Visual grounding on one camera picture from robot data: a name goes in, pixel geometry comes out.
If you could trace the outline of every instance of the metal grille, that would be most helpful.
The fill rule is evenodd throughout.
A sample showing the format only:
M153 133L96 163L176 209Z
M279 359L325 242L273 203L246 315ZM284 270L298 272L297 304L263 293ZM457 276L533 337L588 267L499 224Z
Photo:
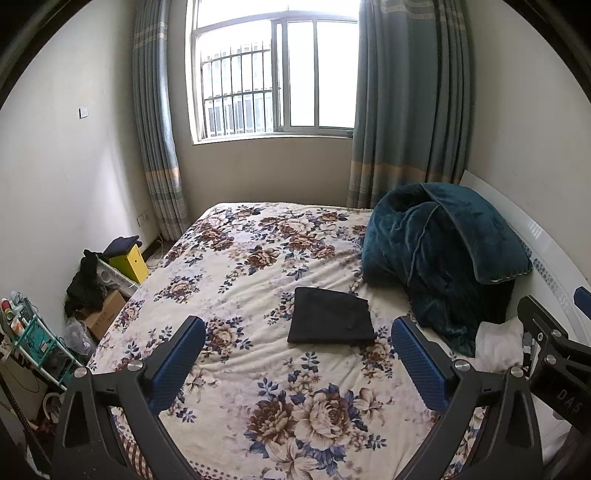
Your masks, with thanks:
M274 131L270 43L202 56L207 137Z

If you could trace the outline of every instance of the white headboard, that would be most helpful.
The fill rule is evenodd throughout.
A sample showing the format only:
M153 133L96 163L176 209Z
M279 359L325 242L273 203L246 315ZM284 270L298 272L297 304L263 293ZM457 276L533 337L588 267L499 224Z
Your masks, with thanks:
M532 274L515 282L507 318L517 314L522 297L532 295L568 331L571 340L591 345L591 320L573 302L578 287L591 287L569 256L535 220L486 182L466 171L460 184L478 192L499 211L522 240L534 266Z

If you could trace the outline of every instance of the white wall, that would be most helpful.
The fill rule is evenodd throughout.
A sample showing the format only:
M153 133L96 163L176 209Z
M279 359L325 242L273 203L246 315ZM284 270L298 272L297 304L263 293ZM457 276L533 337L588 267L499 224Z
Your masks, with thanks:
M95 0L43 47L0 110L0 297L63 326L83 250L158 229L133 116L134 0ZM78 118L86 105L89 116ZM151 220L139 228L136 217Z
M469 166L591 275L591 104L552 47L503 0L466 0L476 63Z
M187 0L172 1L168 86L181 180L192 219L219 202L345 205L349 138L256 138L193 145L185 81L186 11Z

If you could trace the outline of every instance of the curtain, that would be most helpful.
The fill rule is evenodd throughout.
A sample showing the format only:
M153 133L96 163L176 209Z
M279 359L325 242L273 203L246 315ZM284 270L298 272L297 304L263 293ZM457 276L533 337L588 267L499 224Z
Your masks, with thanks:
M462 0L362 0L348 206L397 186L458 183L470 130Z
M135 120L148 190L165 240L189 228L168 102L166 45L170 0L140 0L135 21Z

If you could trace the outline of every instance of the floral bedspread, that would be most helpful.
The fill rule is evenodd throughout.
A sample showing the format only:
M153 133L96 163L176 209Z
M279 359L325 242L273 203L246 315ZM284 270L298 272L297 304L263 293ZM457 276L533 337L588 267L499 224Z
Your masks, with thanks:
M205 347L160 419L202 478L391 480L436 415L389 341L392 321L409 311L406 295L361 278L370 215L286 203L211 208L128 302L90 369L146 358L197 315L207 325ZM367 299L375 343L288 344L298 286ZM113 412L133 442L124 415ZM461 469L481 420L477 412L446 478Z

